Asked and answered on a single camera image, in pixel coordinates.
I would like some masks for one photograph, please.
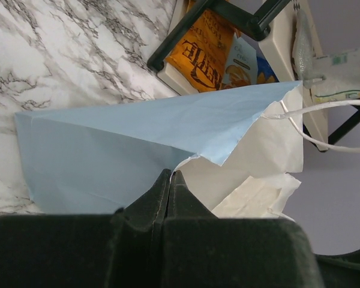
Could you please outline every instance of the white marble countertop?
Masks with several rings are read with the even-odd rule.
[[[146,67],[175,0],[0,0],[0,215],[36,213],[13,116],[175,96]]]

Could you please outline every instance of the orange package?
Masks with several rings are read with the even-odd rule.
[[[189,1],[187,11],[194,3]],[[227,20],[206,10],[166,61],[199,92],[219,90],[234,33]]]

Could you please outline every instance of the bag handle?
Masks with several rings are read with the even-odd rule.
[[[284,102],[282,100],[280,101],[280,104],[281,104],[281,106],[282,106],[282,108],[283,108],[283,110],[285,112],[284,114],[275,114],[275,115],[264,115],[264,114],[262,114],[261,117],[265,118],[265,119],[276,119],[276,120],[289,119],[289,121],[291,122],[293,127],[296,129],[296,131],[304,139],[307,139],[308,141],[310,141],[312,143],[315,143],[317,145],[324,146],[324,147],[326,147],[328,149],[333,149],[333,150],[339,151],[339,152],[360,153],[360,148],[350,148],[350,147],[344,147],[344,146],[331,145],[331,144],[324,143],[322,141],[316,140],[316,139],[306,135],[298,127],[296,122],[292,119],[292,117],[296,116],[296,115],[302,115],[302,114],[309,113],[309,112],[312,112],[312,111],[318,111],[318,110],[332,108],[332,107],[349,106],[349,105],[360,106],[360,100],[343,100],[343,101],[322,103],[322,104],[313,105],[313,106],[306,107],[306,108],[299,109],[299,110],[295,110],[295,111],[288,111],[286,105],[284,104]]]

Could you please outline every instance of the paper bag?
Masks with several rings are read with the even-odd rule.
[[[281,100],[289,110],[301,109],[301,94],[301,82],[284,82],[17,113],[30,197],[47,213],[113,213],[146,192],[163,169],[179,169],[218,216],[245,217],[246,206],[249,217],[278,214],[299,185],[285,173],[302,170],[302,137],[288,119],[260,116],[283,113]],[[302,127],[301,115],[293,120]],[[256,191],[253,184],[240,188],[250,181],[260,183]],[[219,207],[237,196],[241,212]]]

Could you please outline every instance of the black object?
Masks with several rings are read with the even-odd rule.
[[[294,222],[217,219],[164,170],[113,215],[0,217],[0,287],[360,288],[360,250],[315,256]]]
[[[197,0],[148,59],[147,66],[156,73],[161,71],[164,68],[165,57],[173,50],[206,9],[211,9],[219,14],[252,39],[261,41],[271,31],[269,24],[289,2],[290,0],[267,0],[252,15],[226,0]]]
[[[338,127],[331,135],[328,136],[328,144],[335,145],[339,142],[345,135],[351,132],[357,125],[360,124],[360,106],[354,106],[358,111],[354,113],[346,122],[344,122],[340,127]],[[304,126],[304,133],[311,137],[307,128]]]

